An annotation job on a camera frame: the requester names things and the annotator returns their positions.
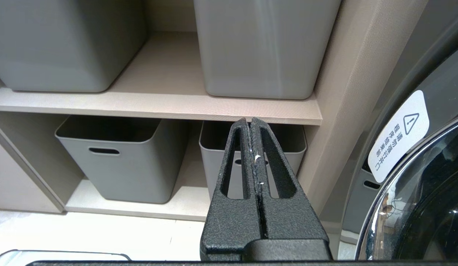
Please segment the washing machine door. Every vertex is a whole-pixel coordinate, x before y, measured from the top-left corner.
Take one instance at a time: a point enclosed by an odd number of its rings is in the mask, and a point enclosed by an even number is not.
[[[458,259],[458,118],[388,176],[362,228],[356,259]]]

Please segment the black clamp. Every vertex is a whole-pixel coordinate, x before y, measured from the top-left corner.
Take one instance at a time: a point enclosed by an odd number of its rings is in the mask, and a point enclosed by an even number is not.
[[[227,197],[236,141],[240,142],[244,199]],[[264,153],[280,198],[270,195]],[[254,117],[235,122],[225,146],[201,236],[201,260],[332,260],[328,236],[270,126]]]

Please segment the gray box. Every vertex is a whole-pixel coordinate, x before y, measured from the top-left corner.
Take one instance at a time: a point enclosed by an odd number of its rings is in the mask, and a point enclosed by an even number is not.
[[[309,97],[339,5],[340,0],[194,0],[207,92]]]
[[[140,0],[0,0],[0,78],[15,91],[104,91],[146,38]]]
[[[188,142],[187,122],[70,116],[55,136],[106,199],[165,203]]]
[[[204,172],[206,174],[207,188],[209,189],[211,198],[216,187],[222,157],[224,157],[225,143],[227,142],[231,125],[232,122],[204,121],[201,128],[199,144]],[[278,139],[293,172],[297,174],[299,165],[307,149],[303,126],[270,124],[270,128]],[[236,146],[235,150],[227,196],[231,199],[243,199],[240,148]],[[265,161],[271,197],[278,198],[275,181],[273,180],[266,155]]]

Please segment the warning triangle symbol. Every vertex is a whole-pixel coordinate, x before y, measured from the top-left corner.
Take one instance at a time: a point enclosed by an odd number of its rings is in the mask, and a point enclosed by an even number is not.
[[[404,130],[406,131],[406,135],[408,135],[411,132],[411,129],[413,128],[418,118],[419,113],[411,113],[410,115],[403,117]]]

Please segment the shelf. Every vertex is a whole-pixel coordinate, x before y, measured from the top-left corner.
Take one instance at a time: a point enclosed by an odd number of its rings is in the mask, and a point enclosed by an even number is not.
[[[173,195],[166,204],[106,200],[89,180],[82,180],[65,205],[65,210],[205,221],[210,198],[198,144],[201,124],[198,123],[198,125],[195,125],[192,130]]]
[[[316,96],[305,100],[222,98],[204,89],[196,33],[153,33],[105,92],[38,93],[0,88],[0,111],[320,125]]]

